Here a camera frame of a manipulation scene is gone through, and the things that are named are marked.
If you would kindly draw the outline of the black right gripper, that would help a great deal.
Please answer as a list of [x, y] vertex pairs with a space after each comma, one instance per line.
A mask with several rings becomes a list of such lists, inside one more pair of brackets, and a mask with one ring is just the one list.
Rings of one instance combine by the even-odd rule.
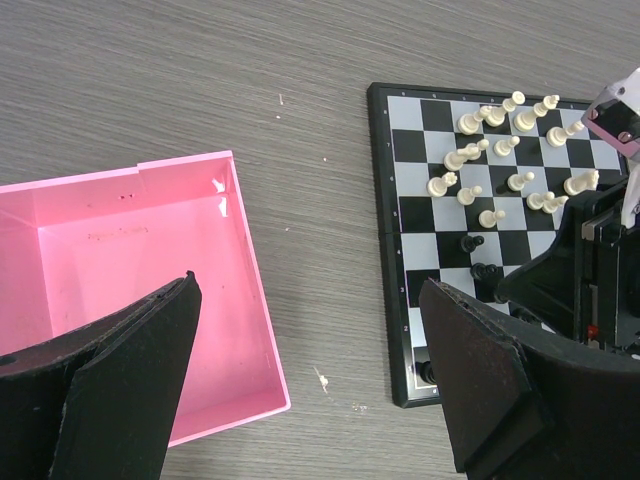
[[639, 227], [623, 224], [627, 180], [569, 199], [551, 246], [502, 279], [511, 302], [554, 332], [639, 356]]

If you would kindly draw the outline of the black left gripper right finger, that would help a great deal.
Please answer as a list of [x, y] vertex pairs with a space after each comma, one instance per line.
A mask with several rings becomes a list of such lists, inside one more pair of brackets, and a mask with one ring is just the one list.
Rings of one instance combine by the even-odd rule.
[[639, 363], [499, 312], [433, 280], [419, 306], [459, 473], [635, 479]]

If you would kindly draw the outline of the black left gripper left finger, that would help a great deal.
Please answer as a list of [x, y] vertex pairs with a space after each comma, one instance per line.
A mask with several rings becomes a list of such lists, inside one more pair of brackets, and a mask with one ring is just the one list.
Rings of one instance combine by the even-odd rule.
[[4, 479], [157, 479], [198, 327], [193, 272], [1, 357]]

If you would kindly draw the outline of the black and white chessboard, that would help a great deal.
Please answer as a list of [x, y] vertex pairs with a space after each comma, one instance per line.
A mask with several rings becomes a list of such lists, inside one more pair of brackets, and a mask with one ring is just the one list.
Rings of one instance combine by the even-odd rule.
[[[471, 266], [495, 264], [498, 277], [505, 277], [548, 249], [560, 226], [561, 213], [529, 208], [529, 195], [562, 195], [567, 178], [590, 169], [599, 171], [604, 184], [629, 172], [623, 157], [588, 130], [559, 147], [548, 143], [550, 129], [581, 119], [585, 100], [561, 98], [528, 131], [519, 132], [514, 121], [539, 103], [536, 96], [527, 96], [497, 126], [483, 124], [471, 135], [459, 129], [462, 116], [509, 100], [507, 93], [428, 86], [368, 88], [391, 389], [399, 407], [439, 402], [436, 384], [424, 383], [418, 374], [418, 363], [430, 361], [419, 308], [423, 283], [439, 280], [494, 306], [494, 284], [474, 280]], [[443, 197], [430, 196], [428, 181], [449, 172], [445, 155], [482, 139], [490, 145], [480, 157], [451, 171], [457, 183]], [[457, 192], [476, 185], [483, 193], [473, 204], [461, 205]], [[485, 229], [478, 222], [483, 210], [504, 210], [506, 218]], [[465, 253], [460, 248], [465, 235], [482, 235], [485, 242]]]

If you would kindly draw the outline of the white pawn piece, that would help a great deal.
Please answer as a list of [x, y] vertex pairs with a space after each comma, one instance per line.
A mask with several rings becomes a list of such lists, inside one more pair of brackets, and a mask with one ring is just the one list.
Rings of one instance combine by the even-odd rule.
[[481, 186], [461, 188], [456, 195], [457, 201], [463, 206], [469, 206], [474, 203], [475, 199], [483, 193]]
[[478, 216], [478, 222], [485, 229], [494, 228], [499, 221], [506, 218], [504, 210], [483, 210]]

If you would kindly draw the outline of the black pawn piece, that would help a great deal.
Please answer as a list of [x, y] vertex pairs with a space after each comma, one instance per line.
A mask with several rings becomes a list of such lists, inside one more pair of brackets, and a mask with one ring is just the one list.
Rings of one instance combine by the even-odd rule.
[[472, 253], [484, 242], [485, 238], [482, 235], [465, 235], [460, 239], [460, 248], [465, 253]]

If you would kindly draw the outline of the pink open box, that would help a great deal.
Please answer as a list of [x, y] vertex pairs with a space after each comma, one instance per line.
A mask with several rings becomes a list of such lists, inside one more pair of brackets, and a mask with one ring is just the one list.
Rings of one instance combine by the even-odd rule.
[[193, 272], [200, 319], [170, 442], [289, 409], [231, 151], [1, 189], [1, 350], [105, 317]]

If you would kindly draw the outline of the white rook piece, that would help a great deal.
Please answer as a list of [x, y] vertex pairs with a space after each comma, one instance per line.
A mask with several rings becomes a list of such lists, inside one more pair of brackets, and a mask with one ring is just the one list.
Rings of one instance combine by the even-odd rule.
[[427, 183], [427, 192], [432, 197], [443, 197], [457, 181], [457, 174], [449, 171], [440, 177], [431, 178]]

